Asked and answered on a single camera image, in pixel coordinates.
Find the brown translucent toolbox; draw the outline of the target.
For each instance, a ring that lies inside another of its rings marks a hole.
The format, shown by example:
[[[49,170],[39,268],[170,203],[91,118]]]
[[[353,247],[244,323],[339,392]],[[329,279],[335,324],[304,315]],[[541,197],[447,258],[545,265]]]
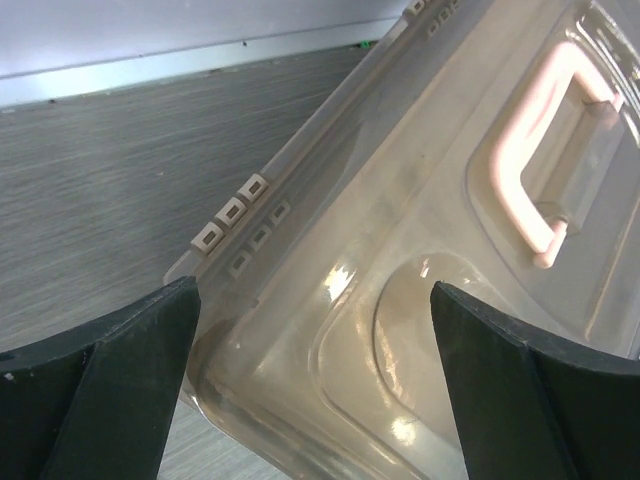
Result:
[[[436,282],[639,363],[638,3],[410,3],[182,276],[222,431],[300,479],[472,479]]]

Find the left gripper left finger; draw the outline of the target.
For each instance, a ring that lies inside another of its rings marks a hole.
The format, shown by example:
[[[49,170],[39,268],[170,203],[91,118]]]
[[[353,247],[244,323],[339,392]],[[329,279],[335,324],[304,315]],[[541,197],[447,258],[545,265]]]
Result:
[[[2,352],[2,478],[156,478],[200,306],[182,277]]]

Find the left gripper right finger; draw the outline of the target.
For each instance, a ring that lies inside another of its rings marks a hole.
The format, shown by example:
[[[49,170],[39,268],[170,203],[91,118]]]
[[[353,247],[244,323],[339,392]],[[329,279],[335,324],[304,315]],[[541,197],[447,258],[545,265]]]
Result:
[[[436,282],[431,316],[472,479],[636,479],[639,363]]]

